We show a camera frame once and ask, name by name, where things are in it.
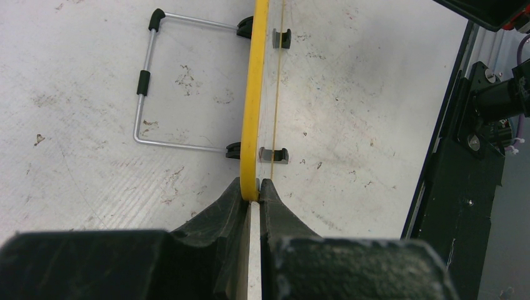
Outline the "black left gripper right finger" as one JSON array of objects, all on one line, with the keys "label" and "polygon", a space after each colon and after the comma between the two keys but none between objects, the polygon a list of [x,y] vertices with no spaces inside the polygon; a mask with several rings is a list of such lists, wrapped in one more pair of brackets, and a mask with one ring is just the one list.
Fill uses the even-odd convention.
[{"label": "black left gripper right finger", "polygon": [[417,240],[321,237],[260,188],[263,299],[457,299],[434,249]]}]

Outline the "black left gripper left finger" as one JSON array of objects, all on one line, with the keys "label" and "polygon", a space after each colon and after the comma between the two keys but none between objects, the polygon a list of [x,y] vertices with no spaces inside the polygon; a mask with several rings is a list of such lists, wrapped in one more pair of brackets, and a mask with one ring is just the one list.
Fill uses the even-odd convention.
[{"label": "black left gripper left finger", "polygon": [[246,299],[248,208],[236,178],[173,231],[17,234],[1,247],[1,298]]}]

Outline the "yellow framed whiteboard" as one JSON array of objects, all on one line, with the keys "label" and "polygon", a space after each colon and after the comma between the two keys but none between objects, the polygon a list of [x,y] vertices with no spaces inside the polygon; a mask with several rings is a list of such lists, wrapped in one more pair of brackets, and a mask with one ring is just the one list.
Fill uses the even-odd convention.
[{"label": "yellow framed whiteboard", "polygon": [[262,298],[260,187],[273,174],[285,1],[255,1],[241,135],[240,187],[248,202],[247,298]]}]

